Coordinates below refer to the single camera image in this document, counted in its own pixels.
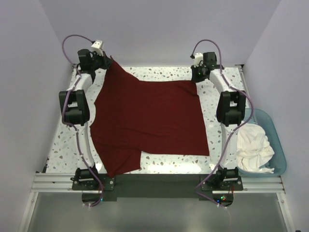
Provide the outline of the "dark red t-shirt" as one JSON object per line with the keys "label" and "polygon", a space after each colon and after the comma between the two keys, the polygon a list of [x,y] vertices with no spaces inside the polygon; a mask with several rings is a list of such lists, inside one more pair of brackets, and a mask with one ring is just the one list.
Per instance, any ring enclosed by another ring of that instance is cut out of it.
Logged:
{"label": "dark red t-shirt", "polygon": [[94,105],[91,139],[110,177],[138,170],[142,152],[210,154],[191,81],[142,81],[113,61]]}

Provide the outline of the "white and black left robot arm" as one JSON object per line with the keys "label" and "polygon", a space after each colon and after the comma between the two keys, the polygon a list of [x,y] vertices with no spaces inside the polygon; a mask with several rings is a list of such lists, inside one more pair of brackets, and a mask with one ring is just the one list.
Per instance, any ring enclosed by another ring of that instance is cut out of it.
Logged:
{"label": "white and black left robot arm", "polygon": [[86,92],[94,83],[96,70],[108,69],[112,60],[102,49],[81,49],[78,51],[79,64],[75,66],[76,79],[65,91],[59,92],[62,123],[75,131],[76,147],[79,155],[78,168],[71,179],[74,184],[82,183],[88,189],[96,189],[100,184],[95,161],[91,154],[88,138],[90,108]]}

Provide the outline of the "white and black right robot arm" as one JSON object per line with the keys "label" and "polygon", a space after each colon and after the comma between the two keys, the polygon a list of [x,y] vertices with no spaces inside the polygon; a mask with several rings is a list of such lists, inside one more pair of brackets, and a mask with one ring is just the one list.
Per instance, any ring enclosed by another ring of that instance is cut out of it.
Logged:
{"label": "white and black right robot arm", "polygon": [[224,76],[223,67],[217,64],[214,52],[195,53],[190,58],[194,60],[191,81],[199,83],[210,80],[220,94],[216,118],[221,125],[222,154],[216,172],[210,175],[206,183],[210,187],[225,190],[239,180],[237,138],[245,116],[246,96]]}

